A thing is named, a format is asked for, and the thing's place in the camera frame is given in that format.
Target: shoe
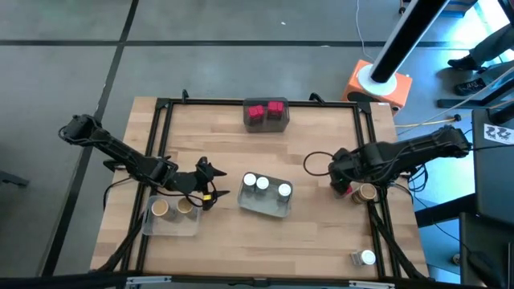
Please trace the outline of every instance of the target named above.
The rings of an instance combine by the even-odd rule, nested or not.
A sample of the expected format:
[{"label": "shoe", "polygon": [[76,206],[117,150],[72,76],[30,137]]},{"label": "shoe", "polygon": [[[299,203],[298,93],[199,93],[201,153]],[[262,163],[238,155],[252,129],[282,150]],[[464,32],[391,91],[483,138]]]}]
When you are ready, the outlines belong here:
[{"label": "shoe", "polygon": [[455,85],[454,92],[457,96],[469,96],[481,91],[486,86],[483,79],[478,78],[470,82]]},{"label": "shoe", "polygon": [[468,55],[461,59],[448,60],[448,65],[458,70],[479,70],[482,68],[475,60]]}]

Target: wooden tabletop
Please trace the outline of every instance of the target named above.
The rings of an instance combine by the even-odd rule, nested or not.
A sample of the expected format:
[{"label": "wooden tabletop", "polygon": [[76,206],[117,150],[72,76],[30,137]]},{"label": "wooden tabletop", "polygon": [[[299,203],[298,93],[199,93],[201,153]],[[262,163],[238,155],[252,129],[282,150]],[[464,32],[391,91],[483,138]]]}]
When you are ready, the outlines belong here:
[{"label": "wooden tabletop", "polygon": [[[145,151],[156,98],[137,97],[124,142]],[[373,249],[364,205],[349,198],[336,200],[329,177],[312,177],[302,161],[313,151],[334,153],[357,147],[353,113],[348,108],[289,108],[291,121],[284,133],[249,134],[242,124],[242,108],[220,105],[174,105],[166,155],[180,171],[194,171],[207,156],[228,173],[217,177],[218,189],[230,194],[201,216],[194,237],[149,238],[144,271],[150,274],[246,276],[318,279],[375,279],[375,266],[355,267],[349,254]],[[396,141],[389,106],[372,104],[378,140]],[[165,113],[157,129],[154,155],[161,138]],[[365,140],[365,118],[361,117]],[[329,157],[312,157],[313,172],[326,172]],[[248,171],[289,180],[294,186],[292,210],[285,219],[268,218],[238,207],[237,194]],[[117,172],[113,181],[127,177]],[[103,265],[123,240],[129,227],[137,190],[135,181],[119,185],[109,194],[98,234],[92,268]],[[389,205],[394,235],[410,261],[428,274],[410,197],[390,189]],[[135,267],[138,238],[130,268]],[[382,240],[385,269],[391,275],[389,253]]]}]

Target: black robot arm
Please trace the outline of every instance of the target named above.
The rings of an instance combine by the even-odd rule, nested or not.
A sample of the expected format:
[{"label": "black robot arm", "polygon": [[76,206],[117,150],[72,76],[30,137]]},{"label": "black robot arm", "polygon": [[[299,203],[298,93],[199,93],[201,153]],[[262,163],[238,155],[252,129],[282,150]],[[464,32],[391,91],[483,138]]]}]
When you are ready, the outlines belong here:
[{"label": "black robot arm", "polygon": [[328,165],[330,184],[339,193],[345,193],[351,181],[388,185],[400,173],[413,173],[417,166],[437,157],[465,157],[470,150],[463,132],[450,125],[393,144],[370,143],[352,152],[340,149]]},{"label": "black robot arm", "polygon": [[72,145],[94,146],[123,164],[133,179],[153,188],[161,187],[186,195],[193,191],[202,192],[204,210],[210,209],[217,197],[228,193],[228,191],[216,190],[209,192],[208,184],[214,180],[214,177],[225,176],[226,173],[213,167],[206,157],[200,158],[195,172],[178,172],[178,165],[168,161],[168,157],[142,155],[111,136],[93,116],[73,116],[70,123],[59,130],[59,137]]}]

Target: gray floor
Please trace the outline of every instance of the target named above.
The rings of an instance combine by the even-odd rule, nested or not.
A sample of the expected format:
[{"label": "gray floor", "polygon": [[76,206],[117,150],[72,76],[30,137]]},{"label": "gray floor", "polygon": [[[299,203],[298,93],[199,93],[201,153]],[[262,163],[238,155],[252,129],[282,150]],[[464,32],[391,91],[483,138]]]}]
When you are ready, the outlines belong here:
[{"label": "gray floor", "polygon": [[[129,0],[3,0],[0,39],[118,40],[129,7]],[[356,41],[355,8],[353,0],[145,0],[137,7],[128,39]],[[361,0],[359,22],[366,41],[385,41],[398,20],[398,0]],[[470,10],[462,19],[436,20],[423,41],[459,42],[455,46],[462,48],[485,36],[482,19]],[[0,47],[0,169],[31,180],[27,189],[0,185],[0,276],[37,274],[80,154],[56,132],[71,115],[96,110],[115,49]],[[380,48],[366,51],[376,57]],[[448,70],[446,61],[466,53],[416,48],[399,70],[414,83],[395,122],[416,123],[439,112],[435,100],[452,97],[452,85],[471,77]],[[122,137],[135,96],[180,96],[183,88],[191,97],[305,100],[317,92],[326,100],[339,100],[353,66],[364,58],[360,47],[126,47],[104,127]],[[471,121],[464,118],[455,126],[468,129]],[[101,164],[104,159],[101,153],[92,155],[57,274],[89,268],[102,216],[101,194],[112,180]],[[465,169],[470,162],[469,157],[431,162],[429,185],[418,196],[430,206],[471,193],[473,173]],[[444,226],[458,234],[453,225]],[[441,245],[444,237],[434,238],[435,230],[421,230],[429,263],[458,271],[448,262],[458,243],[445,239]]]}]

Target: person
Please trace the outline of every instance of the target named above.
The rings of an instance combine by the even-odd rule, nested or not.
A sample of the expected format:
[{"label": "person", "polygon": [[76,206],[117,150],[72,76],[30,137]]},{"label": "person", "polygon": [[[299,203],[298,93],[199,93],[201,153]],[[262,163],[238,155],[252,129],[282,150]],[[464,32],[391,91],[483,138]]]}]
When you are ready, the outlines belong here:
[{"label": "person", "polygon": [[454,92],[458,96],[469,96],[485,88],[500,77],[512,66],[514,61],[495,64],[488,68],[482,67],[486,61],[500,56],[507,49],[514,47],[514,27],[509,23],[497,32],[489,35],[475,48],[469,50],[469,55],[461,59],[448,61],[451,67],[464,71],[479,71],[479,77],[472,81],[457,84]]}]

